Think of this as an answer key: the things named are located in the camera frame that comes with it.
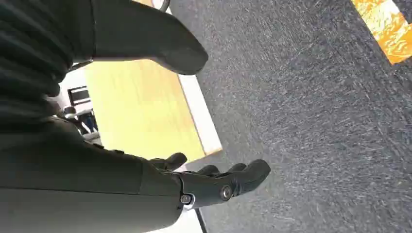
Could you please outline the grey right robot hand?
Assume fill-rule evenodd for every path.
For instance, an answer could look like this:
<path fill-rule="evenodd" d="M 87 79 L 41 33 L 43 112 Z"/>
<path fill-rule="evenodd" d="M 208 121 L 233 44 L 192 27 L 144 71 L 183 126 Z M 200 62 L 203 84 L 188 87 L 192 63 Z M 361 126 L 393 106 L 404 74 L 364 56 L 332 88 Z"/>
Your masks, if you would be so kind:
<path fill-rule="evenodd" d="M 208 54 L 177 18 L 133 0 L 1 1 L 1 232 L 145 233 L 266 179 L 260 159 L 178 172 L 182 153 L 146 160 L 106 150 L 57 116 L 50 98 L 74 63 L 140 59 L 194 75 Z"/>

